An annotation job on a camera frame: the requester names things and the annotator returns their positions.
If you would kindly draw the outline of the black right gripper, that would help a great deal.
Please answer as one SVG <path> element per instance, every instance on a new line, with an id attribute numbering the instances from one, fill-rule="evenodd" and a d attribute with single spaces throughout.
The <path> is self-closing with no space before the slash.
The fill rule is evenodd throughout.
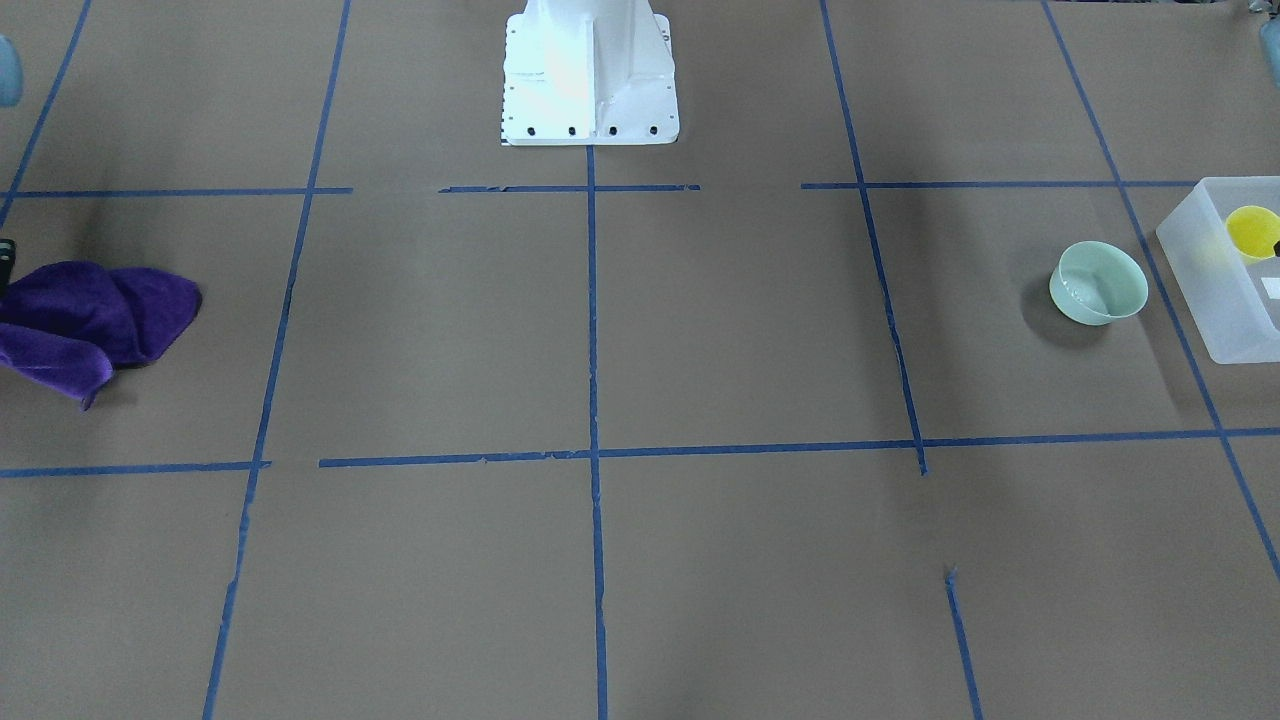
<path id="1" fill-rule="evenodd" d="M 17 264 L 17 245 L 12 240 L 0 240 L 0 295 L 4 296 L 12 283 Z"/>

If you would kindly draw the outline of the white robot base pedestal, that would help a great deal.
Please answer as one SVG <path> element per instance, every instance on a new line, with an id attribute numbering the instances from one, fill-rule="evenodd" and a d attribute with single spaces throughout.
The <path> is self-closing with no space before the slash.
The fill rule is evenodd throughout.
<path id="1" fill-rule="evenodd" d="M 678 141 L 671 24 L 649 1 L 527 1 L 504 40 L 503 145 Z"/>

